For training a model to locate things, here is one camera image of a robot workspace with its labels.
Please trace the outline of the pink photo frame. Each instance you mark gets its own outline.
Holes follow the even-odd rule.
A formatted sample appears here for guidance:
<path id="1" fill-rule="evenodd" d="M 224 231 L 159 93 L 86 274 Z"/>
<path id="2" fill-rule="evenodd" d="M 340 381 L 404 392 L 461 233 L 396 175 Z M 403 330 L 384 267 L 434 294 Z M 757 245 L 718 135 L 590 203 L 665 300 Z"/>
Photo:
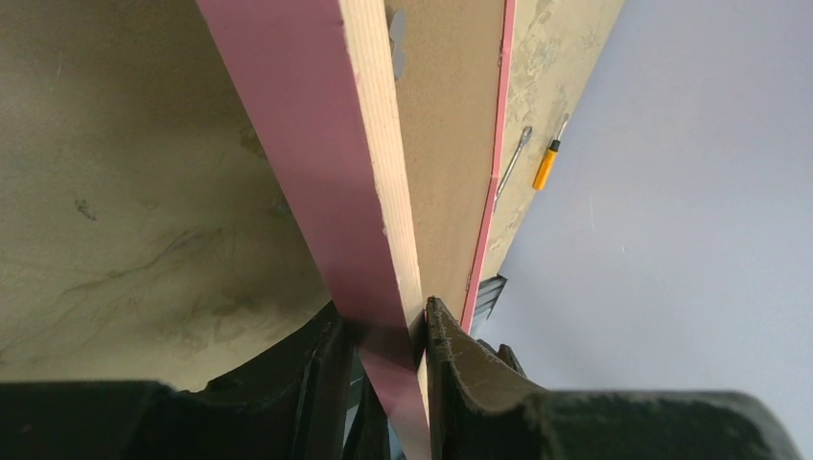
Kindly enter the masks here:
<path id="1" fill-rule="evenodd" d="M 472 320 L 513 3 L 198 7 L 406 456 L 430 458 L 423 310 Z"/>

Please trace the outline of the orange handled screwdriver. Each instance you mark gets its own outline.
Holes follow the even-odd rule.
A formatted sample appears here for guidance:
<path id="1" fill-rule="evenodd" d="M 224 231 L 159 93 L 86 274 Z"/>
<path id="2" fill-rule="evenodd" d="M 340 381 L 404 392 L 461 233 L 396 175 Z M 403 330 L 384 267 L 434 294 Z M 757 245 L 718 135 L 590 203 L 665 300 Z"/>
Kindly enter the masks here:
<path id="1" fill-rule="evenodd" d="M 537 173 L 534 177 L 532 187 L 535 191 L 541 191 L 548 181 L 548 178 L 551 174 L 556 158 L 558 156 L 561 147 L 562 136 L 564 134 L 568 122 L 569 114 L 565 114 L 556 135 L 551 139 L 551 142 L 549 143 L 546 149 L 546 153 L 544 154 L 539 169 L 537 170 Z"/>

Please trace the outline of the silver wrench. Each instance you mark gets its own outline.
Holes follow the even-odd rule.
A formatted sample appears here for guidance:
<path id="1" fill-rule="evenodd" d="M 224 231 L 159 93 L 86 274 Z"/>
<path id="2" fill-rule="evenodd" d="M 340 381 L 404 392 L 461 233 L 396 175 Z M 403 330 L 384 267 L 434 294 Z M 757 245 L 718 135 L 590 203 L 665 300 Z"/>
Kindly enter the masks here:
<path id="1" fill-rule="evenodd" d="M 500 182 L 499 182 L 499 185 L 498 185 L 498 188 L 497 188 L 497 191 L 496 191 L 496 195 L 495 195 L 493 212 L 496 212 L 497 207 L 498 207 L 498 203 L 499 203 L 499 199 L 500 199 L 500 197 L 501 197 L 501 195 L 503 193 L 503 190 L 504 190 L 505 186 L 507 185 L 507 182 L 508 182 L 511 174 L 512 174 L 512 172 L 514 171 L 514 169 L 516 167 L 516 164 L 517 164 L 517 162 L 519 160 L 519 157 L 520 157 L 523 149 L 528 144 L 528 142 L 529 142 L 529 140 L 531 139 L 532 136 L 533 136 L 533 126 L 525 126 L 523 128 L 521 136 L 520 136 L 520 138 L 519 138 L 519 140 L 517 142 L 517 145 L 516 145 L 512 155 L 511 155 L 511 157 L 510 157 L 510 160 L 508 162 L 508 166 L 507 166 L 504 174 L 502 175 L 502 177 L 500 179 Z"/>

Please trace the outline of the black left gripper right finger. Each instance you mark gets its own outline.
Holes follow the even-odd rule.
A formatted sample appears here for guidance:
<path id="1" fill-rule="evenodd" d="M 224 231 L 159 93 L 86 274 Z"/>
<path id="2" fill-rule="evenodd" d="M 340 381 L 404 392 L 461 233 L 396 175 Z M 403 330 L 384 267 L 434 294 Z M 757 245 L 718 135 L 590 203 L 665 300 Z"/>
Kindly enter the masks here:
<path id="1" fill-rule="evenodd" d="M 796 459 L 760 400 L 723 391 L 553 391 L 511 349 L 465 333 L 444 303 L 426 306 L 435 459 Z"/>

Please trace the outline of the aluminium frame rail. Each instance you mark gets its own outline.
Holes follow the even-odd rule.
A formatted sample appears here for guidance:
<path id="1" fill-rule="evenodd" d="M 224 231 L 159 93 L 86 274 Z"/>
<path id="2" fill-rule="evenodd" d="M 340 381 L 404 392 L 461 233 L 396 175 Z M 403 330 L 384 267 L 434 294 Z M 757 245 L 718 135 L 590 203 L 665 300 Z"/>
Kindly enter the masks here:
<path id="1" fill-rule="evenodd" d="M 482 327 L 490 318 L 506 284 L 507 279 L 499 274 L 480 282 L 471 328 L 472 336 L 480 335 Z"/>

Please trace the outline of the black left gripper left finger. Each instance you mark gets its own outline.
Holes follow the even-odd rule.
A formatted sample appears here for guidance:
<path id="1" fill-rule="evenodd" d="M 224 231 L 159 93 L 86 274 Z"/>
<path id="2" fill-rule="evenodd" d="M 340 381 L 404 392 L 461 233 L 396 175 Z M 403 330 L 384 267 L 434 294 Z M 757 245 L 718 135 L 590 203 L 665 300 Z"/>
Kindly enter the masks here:
<path id="1" fill-rule="evenodd" d="M 198 392 L 149 380 L 1 387 L 5 459 L 338 459 L 352 348 L 333 305 Z"/>

